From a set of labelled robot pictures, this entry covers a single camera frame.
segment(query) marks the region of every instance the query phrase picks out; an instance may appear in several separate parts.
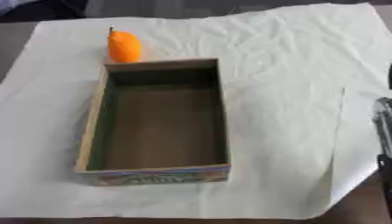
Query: open box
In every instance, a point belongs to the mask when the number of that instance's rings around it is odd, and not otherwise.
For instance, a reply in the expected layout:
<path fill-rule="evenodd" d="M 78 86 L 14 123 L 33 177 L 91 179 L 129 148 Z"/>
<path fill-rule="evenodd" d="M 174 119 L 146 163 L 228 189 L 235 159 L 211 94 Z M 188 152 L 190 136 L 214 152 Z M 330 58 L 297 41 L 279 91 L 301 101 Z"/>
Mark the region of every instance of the open box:
<path fill-rule="evenodd" d="M 226 180 L 217 59 L 106 65 L 74 167 L 97 185 Z"/>

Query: white paper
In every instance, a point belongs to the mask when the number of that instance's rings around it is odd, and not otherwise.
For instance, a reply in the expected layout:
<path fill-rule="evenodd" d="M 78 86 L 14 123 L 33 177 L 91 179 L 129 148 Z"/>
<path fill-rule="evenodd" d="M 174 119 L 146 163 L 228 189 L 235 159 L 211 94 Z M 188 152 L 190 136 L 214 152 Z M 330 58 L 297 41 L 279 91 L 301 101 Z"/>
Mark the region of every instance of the white paper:
<path fill-rule="evenodd" d="M 111 25 L 137 35 L 143 60 L 219 58 L 233 166 L 228 182 L 78 181 L 78 140 Z M 391 35 L 366 3 L 40 23 L 0 86 L 0 216 L 322 214 L 375 170 L 379 145 L 370 113 L 373 100 L 387 94 L 391 60 Z"/>

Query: table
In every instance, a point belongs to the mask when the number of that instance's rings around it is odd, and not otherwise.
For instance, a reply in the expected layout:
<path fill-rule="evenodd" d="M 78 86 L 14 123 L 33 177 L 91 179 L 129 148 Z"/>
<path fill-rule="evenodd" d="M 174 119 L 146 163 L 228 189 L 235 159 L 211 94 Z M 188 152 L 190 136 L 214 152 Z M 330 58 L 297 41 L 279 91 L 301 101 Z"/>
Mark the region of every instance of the table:
<path fill-rule="evenodd" d="M 387 27 L 392 31 L 392 5 L 375 6 Z M 0 81 L 5 77 L 15 58 L 24 48 L 37 23 L 0 24 Z M 16 223 L 174 223 L 174 224 L 365 224 L 390 223 L 384 204 L 380 179 L 374 174 L 350 192 L 324 215 L 310 220 L 187 220 L 142 218 L 87 218 L 87 219 L 0 219 L 0 224 Z"/>

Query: wrinkled paper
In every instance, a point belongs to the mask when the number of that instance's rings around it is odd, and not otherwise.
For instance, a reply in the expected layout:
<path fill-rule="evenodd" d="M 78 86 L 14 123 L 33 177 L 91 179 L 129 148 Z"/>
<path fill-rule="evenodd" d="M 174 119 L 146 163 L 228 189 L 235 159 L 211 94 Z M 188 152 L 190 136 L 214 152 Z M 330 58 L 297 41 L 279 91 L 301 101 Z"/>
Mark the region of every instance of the wrinkled paper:
<path fill-rule="evenodd" d="M 142 60 L 218 58 L 229 181 L 116 187 L 73 173 L 109 27 Z M 392 36 L 367 3 L 202 19 L 40 23 L 0 85 L 0 216 L 290 218 L 322 214 L 375 170 L 373 100 Z"/>

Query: white sheet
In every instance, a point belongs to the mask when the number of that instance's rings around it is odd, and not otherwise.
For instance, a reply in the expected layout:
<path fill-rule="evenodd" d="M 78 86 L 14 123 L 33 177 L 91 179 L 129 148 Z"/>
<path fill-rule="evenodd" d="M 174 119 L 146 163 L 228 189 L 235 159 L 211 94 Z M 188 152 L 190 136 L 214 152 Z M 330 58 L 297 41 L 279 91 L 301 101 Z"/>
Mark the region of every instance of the white sheet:
<path fill-rule="evenodd" d="M 233 164 L 228 182 L 78 181 L 76 145 L 110 25 L 138 36 L 143 60 L 220 59 Z M 391 60 L 391 35 L 366 3 L 40 23 L 0 86 L 0 216 L 322 214 L 375 170 L 372 100 L 389 94 Z"/>

